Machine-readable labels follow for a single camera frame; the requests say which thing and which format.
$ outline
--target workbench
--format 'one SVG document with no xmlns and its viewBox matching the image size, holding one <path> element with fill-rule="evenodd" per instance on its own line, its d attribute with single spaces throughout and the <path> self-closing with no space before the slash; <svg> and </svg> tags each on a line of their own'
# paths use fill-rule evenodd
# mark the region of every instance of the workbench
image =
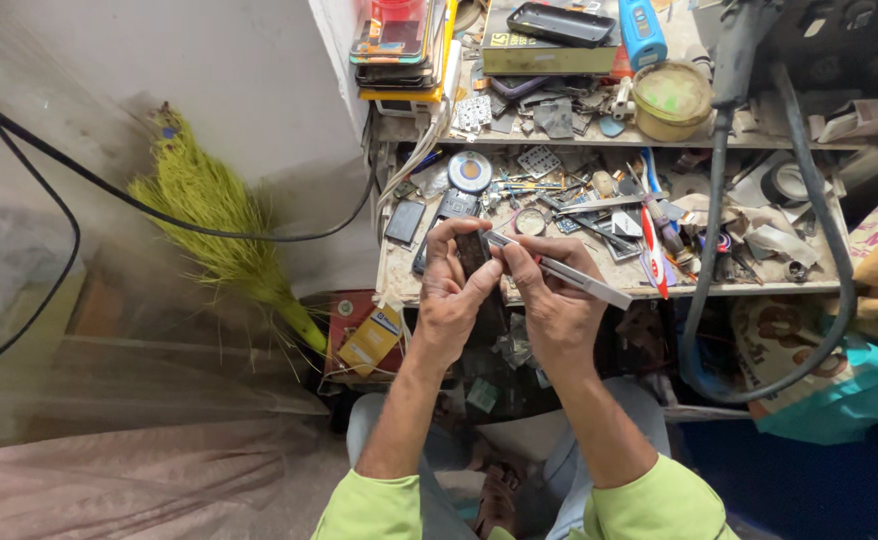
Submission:
<svg viewBox="0 0 878 540">
<path fill-rule="evenodd" d="M 699 40 L 698 29 L 691 11 L 684 7 L 674 6 L 670 20 L 666 20 L 665 12 L 659 16 L 662 30 L 665 34 L 666 41 L 669 46 L 669 56 L 671 58 L 681 58 L 685 54 L 685 50 L 692 43 Z M 472 61 L 464 62 L 462 68 L 462 80 L 460 87 L 469 89 L 471 92 L 471 71 Z M 531 148 L 537 144 L 544 144 L 550 147 L 554 153 L 559 155 L 563 150 L 571 151 L 570 147 L 592 147 L 593 151 L 609 152 L 614 155 L 627 155 L 634 157 L 637 155 L 638 148 L 649 146 L 654 148 L 663 147 L 711 147 L 710 122 L 704 124 L 689 139 L 666 143 L 655 141 L 645 136 L 639 131 L 634 124 L 627 123 L 625 132 L 615 138 L 609 138 L 602 135 L 598 121 L 593 120 L 589 129 L 584 136 L 575 136 L 571 138 L 550 139 L 540 129 L 526 135 L 522 132 L 503 133 L 492 131 L 488 126 L 484 127 L 481 133 L 476 134 L 475 141 L 467 143 L 464 139 L 456 136 L 450 136 L 445 133 L 440 138 L 440 144 L 457 143 L 462 145 L 464 149 L 475 150 L 489 157 L 496 153 L 501 153 L 504 147 L 516 147 L 520 145 L 523 149 Z M 415 128 L 415 121 L 412 118 L 400 118 L 393 116 L 383 116 L 376 118 L 373 136 L 379 143 L 385 144 L 387 147 L 394 148 L 397 142 L 409 141 L 415 142 L 419 137 L 419 132 Z M 868 138 L 848 138 L 841 139 L 828 144 L 813 143 L 813 149 L 829 149 L 829 150 L 858 150 L 875 143 L 875 140 Z M 764 134 L 762 132 L 741 132 L 736 133 L 729 138 L 730 149 L 778 149 L 791 148 L 791 143 L 786 136 L 776 136 Z M 606 159 L 607 163 L 613 163 L 613 159 Z M 670 163 L 664 160 L 657 162 L 657 170 L 667 176 L 676 177 L 668 170 Z M 421 200 L 415 194 L 411 196 L 414 200 Z M 519 196 L 518 200 L 524 207 L 534 207 L 545 210 L 542 202 L 533 200 L 532 195 Z M 434 197 L 430 201 L 425 201 L 427 208 L 422 215 L 419 229 L 415 237 L 415 244 L 409 249 L 402 247 L 396 243 L 385 239 L 382 242 L 381 254 L 379 257 L 378 275 L 376 279 L 376 295 L 382 295 L 386 291 L 396 295 L 400 300 L 408 305 L 415 305 L 419 300 L 419 292 L 421 288 L 421 276 L 414 274 L 411 270 L 412 261 L 415 258 L 419 243 L 423 240 L 426 228 L 431 223 L 432 216 L 435 214 L 436 208 L 441 201 L 441 196 Z M 845 237 L 845 224 L 842 212 L 838 204 L 838 200 L 832 193 L 827 195 L 827 201 L 831 210 L 832 217 L 839 224 L 839 229 Z M 498 227 L 508 221 L 512 216 L 513 209 L 509 207 L 507 200 L 501 201 L 497 207 L 490 212 L 490 219 L 493 225 Z M 555 224 L 549 224 L 545 235 L 547 237 L 563 237 Z M 632 257 L 622 262 L 616 263 L 609 255 L 605 240 L 600 239 L 596 234 L 585 229 L 579 229 L 569 234 L 570 237 L 582 240 L 586 248 L 593 255 L 596 264 L 599 267 L 605 280 L 614 288 L 634 295 L 636 298 L 658 298 L 659 292 L 651 286 L 649 278 L 642 269 L 638 257 Z M 835 264 L 829 254 L 824 235 L 819 233 L 807 240 L 807 243 L 820 254 L 819 262 L 812 267 L 806 282 L 794 283 L 785 278 L 784 259 L 780 256 L 757 261 L 753 267 L 757 275 L 764 281 L 760 285 L 753 280 L 744 277 L 737 279 L 735 282 L 726 284 L 714 284 L 709 289 L 710 295 L 752 295 L 752 294 L 787 294 L 787 293 L 813 293 L 828 292 L 838 289 L 839 282 L 835 272 Z M 689 296 L 695 290 L 695 282 L 687 276 L 684 276 L 678 270 L 675 270 L 677 282 L 669 288 L 669 296 Z M 507 291 L 507 302 L 510 305 L 521 303 L 517 289 L 509 282 L 503 285 Z"/>
</svg>

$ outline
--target green broom bristles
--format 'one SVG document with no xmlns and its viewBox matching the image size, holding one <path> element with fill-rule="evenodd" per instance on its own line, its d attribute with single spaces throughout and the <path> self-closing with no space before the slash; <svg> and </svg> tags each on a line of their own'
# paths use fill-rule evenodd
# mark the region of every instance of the green broom bristles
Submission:
<svg viewBox="0 0 878 540">
<path fill-rule="evenodd" d="M 192 129 L 166 103 L 157 113 L 165 138 L 153 145 L 154 177 L 137 176 L 133 197 L 167 215 L 210 229 L 267 234 L 269 227 L 245 182 L 224 163 L 205 153 Z M 153 218 L 168 240 L 205 267 L 196 282 L 228 287 L 274 308 L 309 347 L 325 353 L 326 337 L 309 311 L 292 294 L 278 262 L 275 244 L 192 232 Z"/>
</svg>

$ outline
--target green shirt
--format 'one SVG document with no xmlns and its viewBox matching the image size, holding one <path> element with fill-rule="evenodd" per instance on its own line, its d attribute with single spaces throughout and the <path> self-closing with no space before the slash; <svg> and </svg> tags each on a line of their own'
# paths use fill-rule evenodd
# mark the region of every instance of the green shirt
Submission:
<svg viewBox="0 0 878 540">
<path fill-rule="evenodd" d="M 312 540 L 420 540 L 419 477 L 379 480 L 355 471 L 336 487 Z M 694 472 L 659 456 L 643 477 L 593 489 L 585 530 L 570 540 L 734 540 L 721 499 Z M 497 527 L 490 540 L 515 540 Z"/>
</svg>

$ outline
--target white wall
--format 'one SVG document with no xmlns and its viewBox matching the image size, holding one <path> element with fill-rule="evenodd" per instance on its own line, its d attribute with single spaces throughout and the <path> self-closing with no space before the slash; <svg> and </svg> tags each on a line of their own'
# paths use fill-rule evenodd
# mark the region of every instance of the white wall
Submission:
<svg viewBox="0 0 878 540">
<path fill-rule="evenodd" d="M 366 180 L 366 111 L 339 53 L 354 11 L 327 0 L 0 0 L 0 111 L 123 186 L 150 171 L 145 112 L 167 100 L 208 152 L 251 185 L 264 182 L 284 232 L 325 229 L 349 213 Z M 43 163 L 84 227 L 127 244 L 156 234 L 141 215 Z M 36 189 L 16 166 L 0 146 L 0 200 L 10 204 L 11 192 Z M 369 230 L 363 211 L 337 236 L 288 245 L 297 291 L 370 287 Z"/>
</svg>

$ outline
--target blue fabric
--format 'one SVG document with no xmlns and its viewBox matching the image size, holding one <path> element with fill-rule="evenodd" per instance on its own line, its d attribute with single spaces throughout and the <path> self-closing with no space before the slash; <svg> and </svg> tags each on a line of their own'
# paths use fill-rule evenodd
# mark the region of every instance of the blue fabric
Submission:
<svg viewBox="0 0 878 540">
<path fill-rule="evenodd" d="M 760 432 L 816 444 L 860 441 L 878 424 L 878 339 L 846 336 L 853 378 L 756 421 Z"/>
</svg>

